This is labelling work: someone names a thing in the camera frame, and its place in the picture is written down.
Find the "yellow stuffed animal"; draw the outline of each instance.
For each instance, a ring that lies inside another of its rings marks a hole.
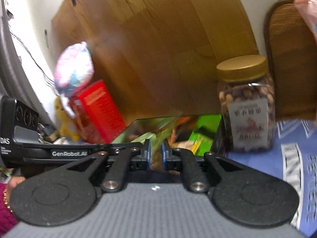
[[[76,127],[72,123],[72,120],[65,113],[63,106],[61,105],[60,97],[57,97],[54,102],[55,113],[58,119],[61,121],[61,128],[59,130],[60,135],[63,137],[69,137],[72,141],[77,142],[80,139]]]

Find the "glass jar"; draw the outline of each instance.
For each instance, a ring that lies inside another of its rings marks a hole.
[[[218,95],[230,151],[272,148],[275,91],[267,60],[246,55],[217,65]]]

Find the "black round foot pad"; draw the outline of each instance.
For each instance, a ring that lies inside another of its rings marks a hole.
[[[15,216],[31,225],[56,226],[85,215],[96,201],[87,176],[76,171],[50,171],[26,180],[11,194]]]
[[[258,171],[235,171],[214,189],[212,200],[220,212],[252,227],[290,222],[298,195],[288,183]]]

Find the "gold bracelet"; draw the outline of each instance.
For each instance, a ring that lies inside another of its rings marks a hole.
[[[8,210],[10,210],[10,212],[13,213],[13,210],[11,209],[7,200],[7,189],[4,189],[3,191],[3,201],[4,201],[4,204],[7,206]]]

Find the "gray gripper base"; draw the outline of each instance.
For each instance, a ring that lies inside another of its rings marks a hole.
[[[19,223],[4,238],[304,238],[289,224],[269,229],[238,225],[216,211],[207,196],[182,184],[130,183],[104,194],[85,217],[63,226]]]

